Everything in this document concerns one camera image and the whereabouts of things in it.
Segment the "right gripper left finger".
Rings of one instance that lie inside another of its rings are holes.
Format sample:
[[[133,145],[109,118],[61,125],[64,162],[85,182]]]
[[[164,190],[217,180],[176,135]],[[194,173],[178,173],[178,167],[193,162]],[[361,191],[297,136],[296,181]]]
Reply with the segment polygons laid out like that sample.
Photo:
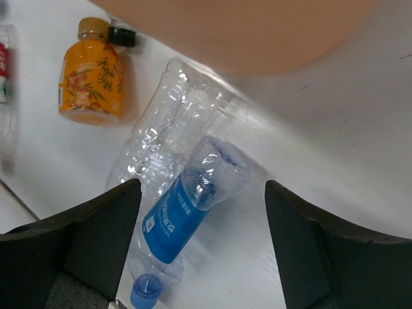
[[[131,179],[1,235],[2,308],[108,308],[116,299],[141,202]]]

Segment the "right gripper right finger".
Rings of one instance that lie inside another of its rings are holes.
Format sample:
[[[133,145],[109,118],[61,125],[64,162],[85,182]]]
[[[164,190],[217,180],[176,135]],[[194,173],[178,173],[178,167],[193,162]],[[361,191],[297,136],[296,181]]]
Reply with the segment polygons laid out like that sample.
[[[288,308],[410,308],[411,240],[361,227],[280,183],[265,206]]]

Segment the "blue label blue cap bottle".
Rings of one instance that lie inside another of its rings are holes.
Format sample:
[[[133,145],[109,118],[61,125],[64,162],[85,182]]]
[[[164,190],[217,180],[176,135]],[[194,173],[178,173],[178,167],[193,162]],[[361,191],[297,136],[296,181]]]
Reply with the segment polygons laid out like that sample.
[[[126,259],[134,308],[153,308],[182,280],[184,246],[212,207],[241,190],[249,176],[245,157],[232,143],[205,136],[196,144],[183,171],[136,223]]]

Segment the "orange juice bottle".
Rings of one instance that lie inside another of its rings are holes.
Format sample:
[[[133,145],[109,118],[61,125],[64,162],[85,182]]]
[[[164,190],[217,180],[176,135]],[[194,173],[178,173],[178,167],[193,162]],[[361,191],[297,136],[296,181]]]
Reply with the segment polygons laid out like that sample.
[[[59,113],[94,126],[111,126],[122,116],[124,70],[108,43],[109,23],[85,17],[78,41],[65,53],[59,79]]]

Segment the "red label red cap bottle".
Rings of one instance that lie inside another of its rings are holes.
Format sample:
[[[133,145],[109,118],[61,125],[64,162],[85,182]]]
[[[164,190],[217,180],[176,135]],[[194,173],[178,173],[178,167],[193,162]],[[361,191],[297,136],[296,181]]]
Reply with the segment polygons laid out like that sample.
[[[16,94],[17,40],[15,27],[1,25],[1,171],[15,170],[16,134],[18,127]]]

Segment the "clear unlabeled bottle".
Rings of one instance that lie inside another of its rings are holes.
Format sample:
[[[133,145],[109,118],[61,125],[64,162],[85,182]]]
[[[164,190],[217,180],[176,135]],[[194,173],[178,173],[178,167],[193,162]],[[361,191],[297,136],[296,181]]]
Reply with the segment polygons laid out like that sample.
[[[160,197],[217,116],[224,94],[225,88],[212,70],[171,59],[115,158],[106,189],[137,178],[144,196]]]

